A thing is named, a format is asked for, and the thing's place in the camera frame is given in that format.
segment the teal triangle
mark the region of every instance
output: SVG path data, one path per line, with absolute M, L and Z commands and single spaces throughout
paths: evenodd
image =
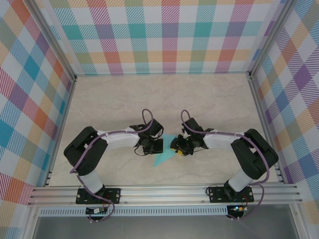
M 176 155 L 175 151 L 170 149 L 170 143 L 175 138 L 176 138 L 176 135 L 169 135 L 169 134 L 162 135 L 163 153 L 155 155 L 155 161 L 154 161 L 153 167 L 158 166 L 159 164 L 165 162 L 166 160 L 168 160 L 168 159 L 172 158 L 174 155 Z

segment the black mounting plate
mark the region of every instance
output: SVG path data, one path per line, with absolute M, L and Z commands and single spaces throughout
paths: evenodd
M 254 201 L 251 187 L 244 188 L 240 194 L 232 200 L 224 193 L 224 187 L 209 187 L 206 191 L 209 194 L 210 203 L 246 203 L 246 198 L 243 197 L 243 195 L 247 197 L 248 203 Z
M 120 188 L 105 188 L 103 197 L 111 200 L 114 204 L 120 203 Z M 89 194 L 84 188 L 79 188 L 75 204 L 103 204 L 103 200 Z

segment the gray floor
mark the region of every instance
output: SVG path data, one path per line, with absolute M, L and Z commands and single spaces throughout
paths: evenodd
M 225 216 L 40 218 L 33 239 L 296 239 L 286 205 L 261 206 L 240 222 Z
M 189 110 L 204 128 L 262 132 L 245 74 L 124 75 L 79 78 L 76 84 L 50 186 L 79 185 L 70 175 L 65 147 L 86 126 L 119 130 L 143 122 L 149 108 L 166 134 L 181 133 L 180 112 Z M 240 168 L 233 152 L 204 150 L 176 155 L 153 167 L 155 156 L 139 157 L 133 148 L 105 153 L 97 167 L 106 185 L 224 183 Z M 277 181 L 271 169 L 269 181 Z

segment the colorful plaid backdrop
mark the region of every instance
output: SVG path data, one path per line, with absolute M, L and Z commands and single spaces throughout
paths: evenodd
M 48 167 L 71 80 L 22 0 L 0 1 L 0 238 L 14 239 Z
M 275 22 L 276 22 L 277 18 L 279 17 L 279 15 L 280 15 L 280 13 L 281 13 L 284 5 L 285 5 L 285 2 L 286 2 L 286 0 L 280 0 L 280 3 L 278 5 L 273 17 L 271 18 L 271 21 L 270 21 L 268 27 L 267 27 L 267 30 L 265 31 L 265 33 L 264 33 L 264 35 L 262 37 L 262 40 L 260 41 L 260 43 L 258 45 L 258 48 L 257 48 L 257 50 L 256 50 L 256 52 L 254 54 L 254 57 L 253 57 L 252 61 L 250 62 L 250 65 L 248 67 L 248 71 L 252 70 L 252 68 L 253 68 L 253 66 L 254 66 L 254 64 L 256 62 L 256 59 L 259 56 L 259 53 L 260 53 L 261 49 L 264 47 L 265 42 L 268 39 L 269 33 L 273 29 L 273 26 L 275 25 Z
M 319 235 L 319 0 L 299 0 L 256 83 L 290 183 Z
M 70 63 L 87 75 L 245 72 L 279 2 L 38 0 Z

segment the metal rail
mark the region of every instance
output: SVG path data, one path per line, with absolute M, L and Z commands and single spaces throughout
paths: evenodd
M 236 205 L 236 203 L 211 204 L 205 189 L 209 185 L 160 185 L 160 186 L 107 186 L 121 188 L 121 200 L 116 207 L 126 206 L 195 206 L 195 205 Z M 266 183 L 265 197 L 262 204 L 296 204 L 302 198 L 295 184 Z M 32 207 L 68 206 L 75 204 L 79 187 L 41 187 L 34 188 L 29 205 Z M 262 190 L 259 186 L 252 187 L 255 202 L 261 198 Z

